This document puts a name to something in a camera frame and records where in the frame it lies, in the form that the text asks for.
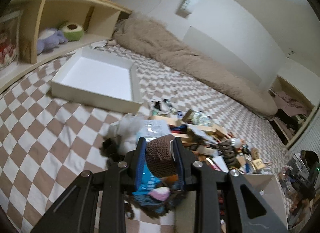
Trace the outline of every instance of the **blue plastic bag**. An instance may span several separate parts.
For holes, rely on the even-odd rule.
[[[136,192],[133,192],[133,195],[145,195],[149,191],[153,190],[156,185],[161,182],[161,180],[155,177],[149,170],[147,163],[144,163],[143,174],[141,184]]]

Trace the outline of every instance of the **cardboard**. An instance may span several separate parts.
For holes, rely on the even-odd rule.
[[[264,163],[262,162],[262,159],[253,160],[252,163],[256,170],[260,170],[265,167]]]
[[[280,189],[275,174],[244,174],[243,175],[251,185],[259,192],[264,191],[263,198],[275,211],[285,226],[287,224],[286,208],[282,198],[282,190]],[[175,212],[175,232],[191,233],[194,232],[194,218],[196,192],[188,193],[187,198],[176,207]]]
[[[243,156],[239,156],[239,155],[238,155],[236,158],[237,158],[237,160],[238,160],[238,162],[239,162],[239,164],[240,164],[240,167],[242,167],[242,166],[245,165],[245,159],[244,159]]]
[[[177,120],[174,118],[166,117],[166,116],[159,116],[159,115],[152,115],[149,117],[150,120],[165,120],[168,125],[177,126]]]
[[[251,148],[250,153],[251,153],[252,160],[259,159],[259,151],[257,148]]]
[[[186,112],[186,114],[184,115],[184,117],[182,117],[182,121],[183,121],[183,122],[186,122],[186,121],[189,119],[189,117],[191,116],[191,114],[192,114],[192,109],[190,108],[190,109]]]
[[[55,97],[121,113],[136,113],[142,105],[133,62],[89,47],[59,69],[51,88]]]
[[[212,128],[215,130],[215,134],[218,136],[218,137],[225,137],[228,135],[228,131],[222,127],[222,126],[219,126],[217,124],[213,124],[212,125]]]

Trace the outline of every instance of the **wooden cabinet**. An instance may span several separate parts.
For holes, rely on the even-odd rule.
[[[279,121],[276,118],[273,118],[273,120],[270,121],[272,127],[278,134],[281,141],[284,143],[286,148],[289,149],[292,147],[292,145],[298,140],[298,138],[302,135],[302,133],[308,127],[318,107],[317,106],[315,107],[311,103],[311,101],[300,90],[298,90],[295,86],[293,86],[290,82],[285,80],[283,77],[280,77],[280,76],[276,77],[271,87],[271,91],[275,93],[284,91],[288,96],[290,96],[291,98],[303,104],[305,109],[309,113],[306,121],[302,124],[302,126],[299,128],[299,130],[294,134],[292,138],[288,137],[288,135],[286,134],[284,129],[281,127]]]
[[[90,43],[110,39],[116,22],[127,18],[131,10],[110,0],[12,0],[23,9],[20,21],[20,62],[0,76],[0,93],[38,66]],[[61,44],[50,52],[37,55],[39,32],[47,27],[71,21],[84,27],[78,41]]]

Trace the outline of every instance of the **checkered blanket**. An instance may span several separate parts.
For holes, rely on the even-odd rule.
[[[134,61],[145,116],[150,100],[169,98],[178,110],[201,110],[258,148],[264,161],[275,163],[275,172],[286,163],[286,150],[268,121],[230,97],[119,45],[100,50]],[[51,97],[50,80],[68,58],[38,67],[0,95],[0,205],[23,233],[30,232],[82,170],[106,168],[99,148],[109,124],[123,116]],[[135,213],[134,220],[126,220],[127,232],[173,232],[174,213],[158,220]]]

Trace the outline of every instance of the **white box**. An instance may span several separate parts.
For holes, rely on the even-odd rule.
[[[264,191],[263,198],[288,227],[286,208],[282,198],[282,190],[277,183],[275,174],[244,174],[247,181],[257,191]],[[175,212],[175,233],[193,233],[196,211],[196,192],[188,193],[186,199],[176,207]]]
[[[142,105],[137,69],[132,61],[84,47],[51,81],[52,95],[121,113]]]

